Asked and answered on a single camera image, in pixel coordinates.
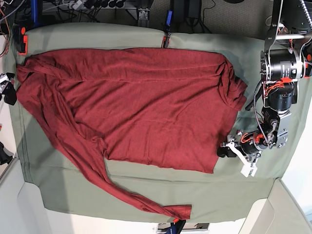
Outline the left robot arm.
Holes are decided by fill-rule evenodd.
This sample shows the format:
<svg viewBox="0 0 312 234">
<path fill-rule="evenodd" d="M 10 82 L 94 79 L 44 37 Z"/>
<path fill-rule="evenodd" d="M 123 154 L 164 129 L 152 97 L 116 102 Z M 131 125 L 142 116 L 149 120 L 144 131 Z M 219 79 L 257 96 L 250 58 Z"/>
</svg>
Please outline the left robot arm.
<svg viewBox="0 0 312 234">
<path fill-rule="evenodd" d="M 302 78 L 312 75 L 312 2 L 310 0 L 275 0 L 271 24 L 260 54 L 260 81 L 246 110 L 254 110 L 257 129 L 228 135 L 217 150 L 219 157 L 238 157 L 241 173 L 254 176 L 261 153 L 282 148 L 288 141 L 290 107 L 298 101 Z M 262 119 L 256 104 L 263 101 Z"/>
</svg>

